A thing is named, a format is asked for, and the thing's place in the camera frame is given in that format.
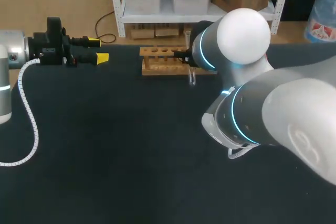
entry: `black cable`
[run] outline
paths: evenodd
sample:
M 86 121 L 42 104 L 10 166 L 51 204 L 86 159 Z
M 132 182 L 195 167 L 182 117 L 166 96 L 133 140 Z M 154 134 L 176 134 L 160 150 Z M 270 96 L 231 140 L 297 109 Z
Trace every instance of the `black cable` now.
M 107 17 L 107 16 L 109 16 L 109 15 L 112 15 L 114 13 L 114 11 L 112 11 L 112 12 L 110 12 L 110 13 L 107 13 L 107 14 L 105 14 L 104 16 L 102 16 L 97 22 L 96 22 L 96 25 L 95 25 L 95 32 L 96 32 L 96 38 L 97 39 L 100 39 L 101 40 L 101 42 L 103 42 L 103 43 L 106 43 L 106 44 L 110 44 L 110 43 L 113 43 L 113 42 L 115 42 L 116 41 L 116 39 L 117 39 L 117 37 L 114 35 L 114 34 L 111 34 L 111 33 L 108 33 L 108 34 L 103 34 L 103 35 L 98 35 L 98 32 L 97 32 L 97 26 L 98 26 L 98 24 L 99 24 L 99 22 L 103 19 L 103 18 L 105 18 L 105 17 Z M 104 41 L 104 40 L 102 40 L 101 38 L 102 37 L 105 37 L 105 36 L 113 36 L 114 38 L 111 40 L 111 41 Z

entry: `black cloth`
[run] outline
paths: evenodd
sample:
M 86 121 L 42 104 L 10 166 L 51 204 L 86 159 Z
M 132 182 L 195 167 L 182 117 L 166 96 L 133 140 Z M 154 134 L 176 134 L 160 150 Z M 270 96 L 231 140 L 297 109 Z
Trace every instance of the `black cloth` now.
M 0 167 L 0 223 L 332 223 L 336 187 L 280 146 L 229 160 L 201 117 L 218 76 L 140 77 L 138 46 L 104 46 L 97 67 L 32 66 L 24 88 L 40 143 Z M 336 46 L 273 45 L 275 67 L 313 63 Z M 33 132 L 12 91 L 0 161 L 29 153 Z

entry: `coiled white cable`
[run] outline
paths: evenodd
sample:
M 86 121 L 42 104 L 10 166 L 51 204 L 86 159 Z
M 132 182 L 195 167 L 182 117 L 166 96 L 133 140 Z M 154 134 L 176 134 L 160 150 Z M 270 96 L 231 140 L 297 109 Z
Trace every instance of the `coiled white cable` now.
M 24 104 L 24 106 L 26 108 L 26 111 L 28 113 L 30 122 L 31 122 L 32 127 L 33 127 L 33 131 L 34 131 L 34 146 L 31 149 L 31 151 L 28 154 L 28 156 L 26 156 L 25 158 L 21 159 L 20 161 L 13 162 L 13 163 L 3 163 L 3 162 L 0 162 L 0 166 L 17 166 L 17 165 L 21 165 L 21 164 L 27 162 L 28 160 L 30 160 L 31 157 L 35 154 L 35 152 L 37 150 L 37 146 L 38 146 L 38 130 L 37 130 L 37 125 L 36 125 L 33 113 L 31 112 L 31 109 L 30 109 L 29 104 L 27 102 L 25 92 L 23 90 L 22 79 L 23 79 L 23 73 L 25 72 L 25 70 L 30 65 L 39 64 L 39 63 L 40 63 L 39 59 L 30 60 L 27 63 L 25 63 L 23 65 L 23 67 L 21 68 L 20 72 L 19 72 L 19 77 L 18 77 L 18 80 L 17 80 L 17 86 L 19 88 L 21 99 L 23 101 L 23 104 Z
M 227 156 L 229 159 L 235 159 L 235 158 L 239 158 L 241 156 L 243 156 L 244 154 L 246 154 L 247 152 L 249 152 L 250 150 L 252 150 L 254 147 L 257 147 L 259 146 L 259 144 L 250 144 L 246 147 L 244 147 L 241 151 L 235 153 L 235 154 L 232 154 L 232 149 L 229 149 L 227 151 Z

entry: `floor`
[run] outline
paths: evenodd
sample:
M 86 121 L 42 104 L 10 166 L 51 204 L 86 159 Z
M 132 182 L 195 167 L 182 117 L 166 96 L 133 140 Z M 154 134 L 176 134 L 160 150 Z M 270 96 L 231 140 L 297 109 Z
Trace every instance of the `floor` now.
M 113 10 L 112 0 L 0 0 L 1 29 L 20 29 L 27 36 L 45 31 L 48 16 L 61 17 L 71 37 L 95 37 L 95 23 L 104 14 Z M 303 22 L 282 22 L 272 43 L 304 42 Z M 118 34 L 114 15 L 101 21 L 98 33 Z M 183 38 L 131 40 L 117 37 L 116 44 L 182 45 Z M 17 71 L 11 71 L 11 84 L 17 79 Z

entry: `plastic water jug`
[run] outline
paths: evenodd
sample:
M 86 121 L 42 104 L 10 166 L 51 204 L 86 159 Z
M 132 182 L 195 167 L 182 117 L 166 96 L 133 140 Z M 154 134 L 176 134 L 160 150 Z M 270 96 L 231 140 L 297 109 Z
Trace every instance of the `plastic water jug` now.
M 336 0 L 315 0 L 304 36 L 311 42 L 336 41 Z

